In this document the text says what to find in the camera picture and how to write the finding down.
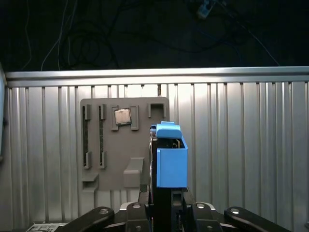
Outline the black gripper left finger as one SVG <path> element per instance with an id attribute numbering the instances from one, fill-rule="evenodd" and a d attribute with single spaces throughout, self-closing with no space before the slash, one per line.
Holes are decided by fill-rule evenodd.
<path id="1" fill-rule="evenodd" d="M 60 227 L 61 232 L 148 232 L 150 222 L 147 207 L 141 203 L 126 203 L 117 213 L 100 206 Z"/>

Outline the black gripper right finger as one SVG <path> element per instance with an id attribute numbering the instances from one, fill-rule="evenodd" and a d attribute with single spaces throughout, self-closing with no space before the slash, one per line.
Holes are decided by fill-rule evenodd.
<path id="1" fill-rule="evenodd" d="M 195 203 L 190 209 L 192 232 L 287 232 L 247 209 L 232 206 L 221 214 L 209 203 Z"/>

